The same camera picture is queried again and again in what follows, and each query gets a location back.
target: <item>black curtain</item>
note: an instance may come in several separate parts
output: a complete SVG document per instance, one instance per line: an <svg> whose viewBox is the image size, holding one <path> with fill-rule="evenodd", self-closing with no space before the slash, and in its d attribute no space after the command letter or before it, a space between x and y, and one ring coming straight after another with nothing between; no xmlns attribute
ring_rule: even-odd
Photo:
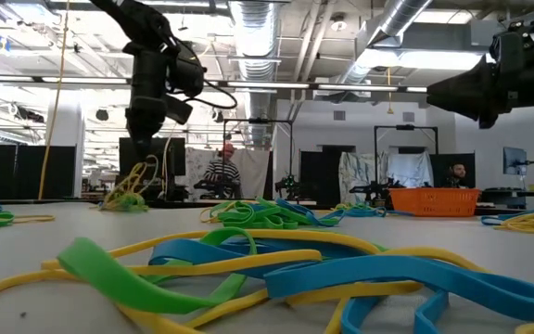
<svg viewBox="0 0 534 334"><path fill-rule="evenodd" d="M267 177L265 178L264 199L273 199L273 152L269 151L269 162L267 163Z"/></svg>
<svg viewBox="0 0 534 334"><path fill-rule="evenodd" d="M475 180L475 153L465 154L430 154L434 186L439 186L449 176L449 168L453 163L462 163L466 170L463 184L467 187L476 187Z"/></svg>
<svg viewBox="0 0 534 334"><path fill-rule="evenodd" d="M313 185L311 198L319 205L334 206L341 201L339 160L343 152L355 152L355 147L323 145L323 152L300 153L300 182Z"/></svg>
<svg viewBox="0 0 534 334"><path fill-rule="evenodd" d="M45 147L18 147L16 199L38 199ZM51 147L44 179L43 199L64 199L73 193L75 147Z"/></svg>
<svg viewBox="0 0 534 334"><path fill-rule="evenodd" d="M15 145L0 145L0 199L15 198L16 148Z"/></svg>

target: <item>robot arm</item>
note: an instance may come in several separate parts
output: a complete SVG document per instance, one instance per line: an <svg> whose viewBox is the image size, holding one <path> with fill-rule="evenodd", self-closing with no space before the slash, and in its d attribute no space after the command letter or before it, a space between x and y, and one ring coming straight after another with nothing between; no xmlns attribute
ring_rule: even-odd
<svg viewBox="0 0 534 334"><path fill-rule="evenodd" d="M185 124L192 107L168 94L195 97L203 90L205 69L195 52L172 34L156 9L134 0L91 0L119 23L131 42L123 52L134 56L131 102L125 110L135 151L144 159L168 117Z"/></svg>
<svg viewBox="0 0 534 334"><path fill-rule="evenodd" d="M534 107L534 21L510 23L506 32L493 36L489 54L470 71L427 88L427 102L457 112L490 128L512 108Z"/></svg>

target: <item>white curtain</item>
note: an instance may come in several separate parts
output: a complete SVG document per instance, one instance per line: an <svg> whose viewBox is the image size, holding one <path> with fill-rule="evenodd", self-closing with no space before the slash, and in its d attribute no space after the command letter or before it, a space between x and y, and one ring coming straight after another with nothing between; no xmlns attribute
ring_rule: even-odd
<svg viewBox="0 0 534 334"><path fill-rule="evenodd" d="M269 151L237 149L232 162L240 173L240 185L244 199L255 199L263 196L267 169L269 167Z"/></svg>
<svg viewBox="0 0 534 334"><path fill-rule="evenodd" d="M378 154L378 175L384 175L387 154ZM350 194L355 186L368 186L375 180L375 155L343 152L339 159L339 193L342 203L359 203L365 194Z"/></svg>
<svg viewBox="0 0 534 334"><path fill-rule="evenodd" d="M218 158L217 150L187 148L185 151L186 175L176 176L177 185L186 186L191 196L190 200L197 201L207 190L194 189L193 185L203 178L210 161ZM269 151L237 149L232 156L232 162L240 173L241 191L246 199L254 199L263 195Z"/></svg>
<svg viewBox="0 0 534 334"><path fill-rule="evenodd" d="M388 156L387 176L407 187L424 186L425 183L433 186L430 156L427 152L390 154Z"/></svg>

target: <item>ceiling light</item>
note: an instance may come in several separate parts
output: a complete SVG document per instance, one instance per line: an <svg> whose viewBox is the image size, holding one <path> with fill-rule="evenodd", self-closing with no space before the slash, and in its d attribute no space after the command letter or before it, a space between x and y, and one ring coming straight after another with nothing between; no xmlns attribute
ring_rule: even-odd
<svg viewBox="0 0 534 334"><path fill-rule="evenodd" d="M58 77L43 77L45 83L58 83ZM63 78L64 84L127 84L122 78Z"/></svg>
<svg viewBox="0 0 534 334"><path fill-rule="evenodd" d="M32 77L18 75L0 75L0 82L31 82Z"/></svg>
<svg viewBox="0 0 534 334"><path fill-rule="evenodd" d="M399 66L427 70L473 69L481 55L470 52L409 51L399 58Z"/></svg>
<svg viewBox="0 0 534 334"><path fill-rule="evenodd" d="M407 87L408 93L427 93L426 87Z"/></svg>
<svg viewBox="0 0 534 334"><path fill-rule="evenodd" d="M307 83L262 83L262 82L229 82L229 87L241 88L290 88L290 89L307 89Z"/></svg>
<svg viewBox="0 0 534 334"><path fill-rule="evenodd" d="M333 23L331 23L331 29L334 32L341 32L348 28L348 23L345 22L345 13L335 13L331 17Z"/></svg>
<svg viewBox="0 0 534 334"><path fill-rule="evenodd" d="M322 90L337 91L358 91L358 92L396 92L397 87L376 86L376 85L354 85L354 84L319 84Z"/></svg>

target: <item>fluorescent light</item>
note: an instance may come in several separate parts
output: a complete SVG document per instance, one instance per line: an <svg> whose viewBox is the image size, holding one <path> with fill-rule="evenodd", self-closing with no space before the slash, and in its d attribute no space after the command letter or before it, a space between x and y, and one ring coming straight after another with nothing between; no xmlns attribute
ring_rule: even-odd
<svg viewBox="0 0 534 334"><path fill-rule="evenodd" d="M427 93L427 87L407 87L409 93Z"/></svg>
<svg viewBox="0 0 534 334"><path fill-rule="evenodd" d="M358 91L358 92L396 92L397 87L375 86L375 85L357 85L357 84L319 84L322 90L337 91Z"/></svg>
<svg viewBox="0 0 534 334"><path fill-rule="evenodd" d="M0 75L0 82L31 82L32 77L18 75Z"/></svg>
<svg viewBox="0 0 534 334"><path fill-rule="evenodd" d="M43 77L45 83L58 83L59 78ZM127 84L127 79L122 78L63 78L64 84Z"/></svg>
<svg viewBox="0 0 534 334"><path fill-rule="evenodd" d="M399 66L427 70L473 69L481 55L469 52L410 51L400 56Z"/></svg>
<svg viewBox="0 0 534 334"><path fill-rule="evenodd" d="M228 56L230 61L261 61L261 62L274 62L281 63L282 59L272 57L252 57L252 56Z"/></svg>
<svg viewBox="0 0 534 334"><path fill-rule="evenodd" d="M230 82L229 87L241 88L291 88L291 89L307 89L307 83L260 83L260 82Z"/></svg>

